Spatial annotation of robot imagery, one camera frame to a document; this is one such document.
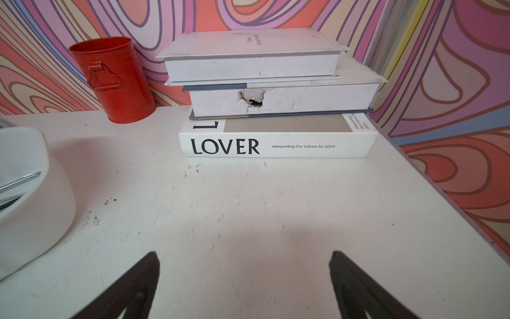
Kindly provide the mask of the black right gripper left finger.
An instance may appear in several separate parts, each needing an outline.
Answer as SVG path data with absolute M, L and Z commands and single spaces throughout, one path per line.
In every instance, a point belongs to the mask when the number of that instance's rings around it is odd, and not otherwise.
M 140 259 L 74 318 L 148 318 L 160 274 L 156 252 Z

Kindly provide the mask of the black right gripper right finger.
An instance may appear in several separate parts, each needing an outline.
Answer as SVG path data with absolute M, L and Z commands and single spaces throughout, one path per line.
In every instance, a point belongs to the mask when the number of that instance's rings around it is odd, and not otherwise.
M 342 318 L 417 317 L 343 252 L 332 253 L 329 271 Z

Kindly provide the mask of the white plastic storage box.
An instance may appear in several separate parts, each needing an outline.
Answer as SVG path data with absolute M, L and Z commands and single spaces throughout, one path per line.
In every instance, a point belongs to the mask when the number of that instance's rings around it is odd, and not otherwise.
M 1 129 L 1 278 L 38 258 L 71 226 L 77 204 L 69 178 L 40 130 Z

